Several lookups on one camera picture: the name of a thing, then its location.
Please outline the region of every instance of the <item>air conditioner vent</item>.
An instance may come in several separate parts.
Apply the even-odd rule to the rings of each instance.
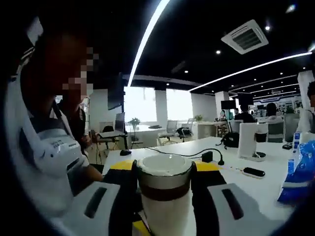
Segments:
[[[255,20],[250,20],[221,39],[240,54],[268,44],[266,36]]]

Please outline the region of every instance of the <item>power adapter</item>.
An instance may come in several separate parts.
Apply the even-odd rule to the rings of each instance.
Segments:
[[[213,153],[212,153],[212,151],[208,151],[208,152],[202,154],[201,155],[201,160],[203,162],[207,162],[207,163],[212,162],[213,161]]]

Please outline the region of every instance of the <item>black cable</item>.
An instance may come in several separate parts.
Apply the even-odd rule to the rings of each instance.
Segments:
[[[196,153],[196,154],[193,154],[193,155],[182,155],[182,154],[175,154],[175,153],[167,153],[167,152],[163,152],[163,151],[160,151],[160,150],[157,150],[157,149],[154,149],[154,148],[151,148],[151,147],[146,147],[147,149],[150,149],[150,150],[153,150],[153,151],[157,151],[159,153],[162,153],[162,154],[168,154],[168,155],[179,155],[179,156],[185,156],[185,157],[192,157],[192,156],[196,156],[204,151],[208,151],[208,150],[215,150],[217,151],[219,154],[220,154],[220,161],[218,162],[218,165],[222,166],[224,165],[224,161],[223,161],[223,155],[222,153],[216,149],[216,148],[206,148],[206,149],[203,149],[202,151]]]

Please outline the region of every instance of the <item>yellow tape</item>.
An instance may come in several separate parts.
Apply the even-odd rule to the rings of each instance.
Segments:
[[[114,170],[129,170],[131,171],[133,160],[127,160],[127,161],[121,161],[114,165],[112,165],[110,168]]]
[[[195,161],[197,166],[197,171],[218,171],[221,168],[213,163],[206,163],[202,161]]]
[[[142,220],[133,222],[134,227],[140,231],[142,236],[150,236],[150,233],[147,229],[147,227],[144,225]]]

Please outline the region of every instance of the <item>ceiling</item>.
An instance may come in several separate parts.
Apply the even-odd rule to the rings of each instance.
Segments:
[[[94,28],[98,41],[100,60],[95,65],[94,88],[106,88],[109,78],[120,72],[130,74],[142,36],[158,3],[159,0],[106,1],[102,7],[95,2],[79,6],[84,9],[84,17]],[[292,3],[283,0],[170,0],[149,37],[135,74],[175,80],[137,79],[132,86],[189,90],[196,86],[180,81],[201,85],[252,66],[307,52],[315,43],[314,21],[311,21],[315,2],[295,1],[295,10],[286,13]],[[268,45],[242,55],[221,41],[227,33],[252,19],[264,31]],[[266,31],[265,26],[270,26],[270,30]],[[243,91],[242,87],[255,85],[245,88],[246,92],[253,92],[295,84],[299,72],[314,72],[314,62],[314,54],[288,59],[193,92],[215,93],[237,88],[234,92],[239,92]],[[283,79],[256,85],[278,78]],[[298,91],[297,86],[281,88],[281,91],[295,88]],[[255,95],[266,96],[269,92]]]

